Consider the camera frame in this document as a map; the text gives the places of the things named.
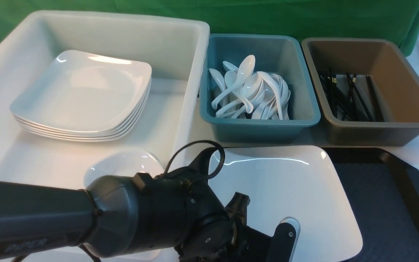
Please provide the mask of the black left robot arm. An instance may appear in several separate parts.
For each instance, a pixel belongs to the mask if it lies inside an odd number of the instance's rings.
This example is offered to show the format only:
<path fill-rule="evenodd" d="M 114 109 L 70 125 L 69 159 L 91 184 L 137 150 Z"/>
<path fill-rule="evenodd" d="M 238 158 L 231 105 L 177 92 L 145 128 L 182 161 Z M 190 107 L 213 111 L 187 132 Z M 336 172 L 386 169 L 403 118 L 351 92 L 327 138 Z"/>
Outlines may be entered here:
<path fill-rule="evenodd" d="M 151 177 L 106 175 L 84 190 L 0 181 L 0 259 L 77 246 L 95 262 L 170 248 L 180 262 L 291 262 L 300 225 L 284 218 L 272 237 L 247 225 L 249 196 L 224 205 L 210 188 L 203 150 Z"/>

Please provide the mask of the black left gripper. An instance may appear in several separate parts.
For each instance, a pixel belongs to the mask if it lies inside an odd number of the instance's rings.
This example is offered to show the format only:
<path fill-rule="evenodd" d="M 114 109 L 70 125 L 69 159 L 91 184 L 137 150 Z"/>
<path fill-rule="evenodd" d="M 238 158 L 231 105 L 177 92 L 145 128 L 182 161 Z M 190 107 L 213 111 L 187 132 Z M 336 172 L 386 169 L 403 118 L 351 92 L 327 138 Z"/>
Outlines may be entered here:
<path fill-rule="evenodd" d="M 248 195 L 235 192 L 226 205 L 226 217 L 198 228 L 175 247 L 179 261 L 259 262 L 266 258 L 267 262 L 291 262 L 300 234 L 300 223 L 293 217 L 286 217 L 270 238 L 248 227 L 250 200 Z"/>

